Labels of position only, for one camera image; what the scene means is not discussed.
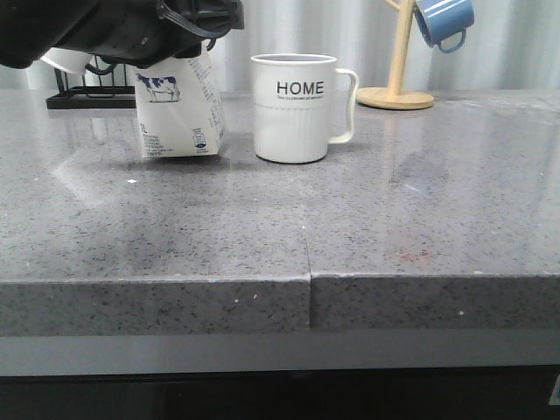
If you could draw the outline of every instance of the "gray granite countertop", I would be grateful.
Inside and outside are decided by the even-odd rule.
[[[359,106],[313,164],[145,160],[135,110],[0,91],[0,336],[560,327],[560,93]],[[334,118],[342,127],[341,115]]]

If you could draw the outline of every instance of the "black wire rack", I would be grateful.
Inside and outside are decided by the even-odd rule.
[[[93,68],[99,69],[98,58],[94,57],[94,61]],[[123,84],[116,85],[116,72],[121,71]],[[59,93],[46,99],[48,109],[133,109],[136,107],[134,86],[129,85],[126,65],[109,66],[105,71],[100,71],[100,74],[97,74],[99,85],[95,86],[89,86],[86,77],[81,76],[81,86],[70,87],[67,73],[54,69],[54,74]]]

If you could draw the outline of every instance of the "wooden mug stand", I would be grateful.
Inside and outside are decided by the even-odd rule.
[[[385,0],[385,2],[399,11],[388,86],[358,89],[356,99],[364,105],[383,109],[429,108],[434,104],[434,97],[431,94],[403,90],[404,65],[416,0],[401,0],[399,4],[393,0]]]

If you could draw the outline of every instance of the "printed text on mug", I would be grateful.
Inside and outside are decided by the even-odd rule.
[[[310,100],[320,99],[325,92],[324,81],[278,81],[276,96],[278,99]]]

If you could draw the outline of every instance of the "hanging mug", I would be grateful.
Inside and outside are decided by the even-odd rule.
[[[463,46],[466,28],[474,23],[471,0],[416,0],[414,14],[428,46],[438,46],[442,53],[452,53]],[[442,47],[442,41],[456,33],[461,34],[460,41],[451,48]]]

